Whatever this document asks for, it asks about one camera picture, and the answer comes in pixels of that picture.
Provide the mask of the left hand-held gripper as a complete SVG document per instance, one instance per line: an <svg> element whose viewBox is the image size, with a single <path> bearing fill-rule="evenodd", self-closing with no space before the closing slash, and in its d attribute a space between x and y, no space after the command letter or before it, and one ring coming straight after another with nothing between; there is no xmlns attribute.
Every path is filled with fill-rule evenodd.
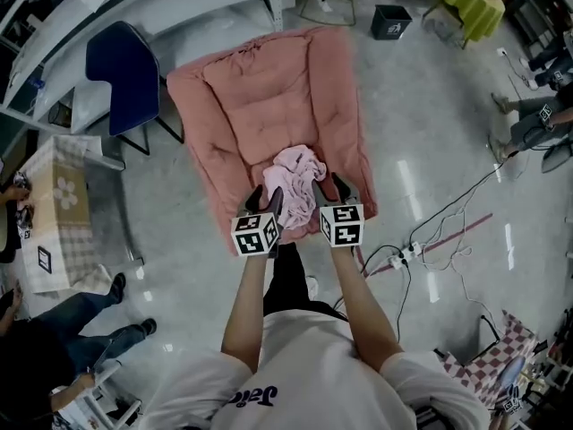
<svg viewBox="0 0 573 430"><path fill-rule="evenodd" d="M283 209L283 190L277 187L268 208L258 211L262 192L263 185L257 185L232 220L231 238L239 256L269 254L281 236L279 218Z"/></svg>

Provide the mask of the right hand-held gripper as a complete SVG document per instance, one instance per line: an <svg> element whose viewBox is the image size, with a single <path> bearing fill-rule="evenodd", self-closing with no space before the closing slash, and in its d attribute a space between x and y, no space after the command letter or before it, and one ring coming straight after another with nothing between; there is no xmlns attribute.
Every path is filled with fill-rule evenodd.
<svg viewBox="0 0 573 430"><path fill-rule="evenodd" d="M357 187L348 179L331 173L340 202L330 201L321 185L312 180L312 192L319 208L320 231L332 248L352 247L363 242L363 204Z"/></svg>

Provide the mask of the pink garment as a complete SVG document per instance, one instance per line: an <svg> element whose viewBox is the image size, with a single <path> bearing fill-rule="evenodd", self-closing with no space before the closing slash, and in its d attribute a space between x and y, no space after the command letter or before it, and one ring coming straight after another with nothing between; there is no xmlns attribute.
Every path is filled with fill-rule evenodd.
<svg viewBox="0 0 573 430"><path fill-rule="evenodd" d="M327 166L305 145L282 150L273 159L273 165L263 170L269 197L277 188L282 190L278 223L283 229L294 230L310 221L316 208L312 183L321 182L326 175Z"/></svg>

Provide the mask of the pink cushioned lounge chair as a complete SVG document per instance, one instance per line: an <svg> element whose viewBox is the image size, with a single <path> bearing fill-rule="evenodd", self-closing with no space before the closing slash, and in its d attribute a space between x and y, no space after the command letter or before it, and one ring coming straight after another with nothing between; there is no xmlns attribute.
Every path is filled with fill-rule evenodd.
<svg viewBox="0 0 573 430"><path fill-rule="evenodd" d="M284 149L305 145L378 212L360 117L349 33L313 27L272 33L167 75L186 145L227 245L240 203Z"/></svg>

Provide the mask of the person's right forearm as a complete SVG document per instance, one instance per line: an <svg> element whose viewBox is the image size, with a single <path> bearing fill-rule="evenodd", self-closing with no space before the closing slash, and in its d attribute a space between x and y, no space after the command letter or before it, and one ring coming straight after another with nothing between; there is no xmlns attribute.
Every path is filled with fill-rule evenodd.
<svg viewBox="0 0 573 430"><path fill-rule="evenodd" d="M389 319L359 272L349 247L330 249L337 272L346 318L360 358L377 372L403 349Z"/></svg>

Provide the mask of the person's left forearm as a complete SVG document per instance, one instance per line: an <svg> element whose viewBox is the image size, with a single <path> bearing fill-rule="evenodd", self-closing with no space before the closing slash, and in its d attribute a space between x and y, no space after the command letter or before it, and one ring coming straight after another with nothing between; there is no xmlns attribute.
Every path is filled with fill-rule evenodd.
<svg viewBox="0 0 573 430"><path fill-rule="evenodd" d="M246 259L220 351L243 362L252 373L259 366L263 334L263 290L267 255Z"/></svg>

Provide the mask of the person's black trousers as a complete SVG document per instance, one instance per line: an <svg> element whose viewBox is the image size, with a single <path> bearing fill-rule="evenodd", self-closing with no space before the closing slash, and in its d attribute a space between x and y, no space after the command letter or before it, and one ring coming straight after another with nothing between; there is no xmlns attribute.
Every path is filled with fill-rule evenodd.
<svg viewBox="0 0 573 430"><path fill-rule="evenodd" d="M302 310L347 321L325 302L311 300L304 266L295 243L280 245L273 263L273 277L263 297L263 315Z"/></svg>

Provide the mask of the person's white t-shirt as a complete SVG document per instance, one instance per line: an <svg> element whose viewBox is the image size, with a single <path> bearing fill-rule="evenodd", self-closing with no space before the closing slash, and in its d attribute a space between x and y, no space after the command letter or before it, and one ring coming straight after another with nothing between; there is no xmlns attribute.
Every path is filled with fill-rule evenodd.
<svg viewBox="0 0 573 430"><path fill-rule="evenodd" d="M184 352L140 430L416 430L431 408L453 430L487 430L489 413L431 352L402 352L372 369L349 325L302 310L268 315L256 371L221 352Z"/></svg>

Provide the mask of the dark trash bin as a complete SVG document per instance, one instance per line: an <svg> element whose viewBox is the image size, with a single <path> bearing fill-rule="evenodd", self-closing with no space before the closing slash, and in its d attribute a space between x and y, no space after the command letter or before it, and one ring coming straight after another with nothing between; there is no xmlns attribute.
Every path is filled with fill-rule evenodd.
<svg viewBox="0 0 573 430"><path fill-rule="evenodd" d="M372 18L371 34L376 40L397 40L402 36L412 20L412 17L403 6L376 4Z"/></svg>

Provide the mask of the blue chair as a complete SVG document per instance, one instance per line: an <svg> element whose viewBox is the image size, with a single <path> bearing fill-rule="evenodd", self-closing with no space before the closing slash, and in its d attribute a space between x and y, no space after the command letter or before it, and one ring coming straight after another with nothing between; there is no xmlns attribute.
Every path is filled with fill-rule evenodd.
<svg viewBox="0 0 573 430"><path fill-rule="evenodd" d="M141 147L126 133L154 121L184 143L184 133L177 133L160 117L160 90L167 80L149 44L131 24L116 21L89 40L85 75L92 82L111 86L110 136L149 156L150 148Z"/></svg>

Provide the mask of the white shelving unit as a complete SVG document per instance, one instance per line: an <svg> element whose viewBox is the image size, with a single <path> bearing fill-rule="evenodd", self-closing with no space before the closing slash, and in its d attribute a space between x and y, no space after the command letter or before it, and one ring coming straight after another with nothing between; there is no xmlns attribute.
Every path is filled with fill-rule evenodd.
<svg viewBox="0 0 573 430"><path fill-rule="evenodd" d="M162 74L210 52L282 30L281 0L63 0L12 64L0 117L54 133L48 111L72 100L71 133L106 116L112 87L86 74L89 41L115 22L133 26Z"/></svg>

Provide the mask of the red checkered cloth box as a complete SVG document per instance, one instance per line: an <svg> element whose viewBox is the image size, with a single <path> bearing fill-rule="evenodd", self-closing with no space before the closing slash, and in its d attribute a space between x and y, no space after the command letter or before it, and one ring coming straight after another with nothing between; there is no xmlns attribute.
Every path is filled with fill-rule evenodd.
<svg viewBox="0 0 573 430"><path fill-rule="evenodd" d="M462 365L451 353L434 350L446 372L473 391L487 409L493 409L501 399L498 377L507 363L514 357L523 356L527 365L534 357L537 344L535 334L517 317L505 310L502 313L504 334L468 363Z"/></svg>

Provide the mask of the blue plate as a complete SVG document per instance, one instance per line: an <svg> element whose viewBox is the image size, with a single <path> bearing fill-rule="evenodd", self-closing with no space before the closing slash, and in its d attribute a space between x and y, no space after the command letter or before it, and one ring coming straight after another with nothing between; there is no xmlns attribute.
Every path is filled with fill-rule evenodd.
<svg viewBox="0 0 573 430"><path fill-rule="evenodd" d="M523 356L514 357L511 359L505 369L498 377L498 384L500 391L508 391L516 382L525 365L526 359Z"/></svg>

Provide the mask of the white table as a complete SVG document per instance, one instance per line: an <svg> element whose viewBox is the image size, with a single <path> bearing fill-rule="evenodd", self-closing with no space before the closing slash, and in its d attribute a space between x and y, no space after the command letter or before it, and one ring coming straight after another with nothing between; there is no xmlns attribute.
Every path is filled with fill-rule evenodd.
<svg viewBox="0 0 573 430"><path fill-rule="evenodd" d="M106 361L95 374L95 387L80 394L56 415L72 430L131 430L142 402L115 381L119 360Z"/></svg>

